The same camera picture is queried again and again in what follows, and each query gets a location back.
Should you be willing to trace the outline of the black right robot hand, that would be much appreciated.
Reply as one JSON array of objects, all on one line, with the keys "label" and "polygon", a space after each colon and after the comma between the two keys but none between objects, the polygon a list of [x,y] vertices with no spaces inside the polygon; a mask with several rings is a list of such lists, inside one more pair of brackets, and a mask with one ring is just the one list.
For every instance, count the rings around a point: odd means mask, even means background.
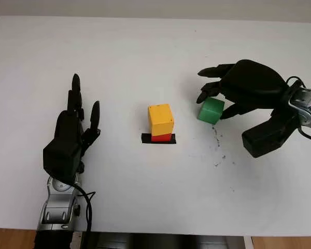
[{"label": "black right robot hand", "polygon": [[219,78],[201,88],[197,103],[222,94],[233,104],[225,109],[221,119],[242,115],[255,109],[275,109],[289,88],[286,81],[270,67],[252,60],[234,64],[219,64],[198,72],[199,76]]}]

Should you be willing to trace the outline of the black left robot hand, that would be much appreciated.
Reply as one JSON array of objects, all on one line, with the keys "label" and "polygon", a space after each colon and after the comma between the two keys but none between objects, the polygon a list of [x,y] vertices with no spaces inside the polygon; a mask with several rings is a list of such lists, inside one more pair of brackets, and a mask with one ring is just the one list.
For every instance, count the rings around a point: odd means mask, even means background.
[{"label": "black left robot hand", "polygon": [[90,116],[90,127],[84,130],[84,109],[80,78],[73,75],[72,87],[68,91],[67,109],[59,114],[54,133],[54,152],[58,163],[55,169],[62,175],[72,175],[78,171],[81,158],[100,135],[100,102],[95,101]]}]

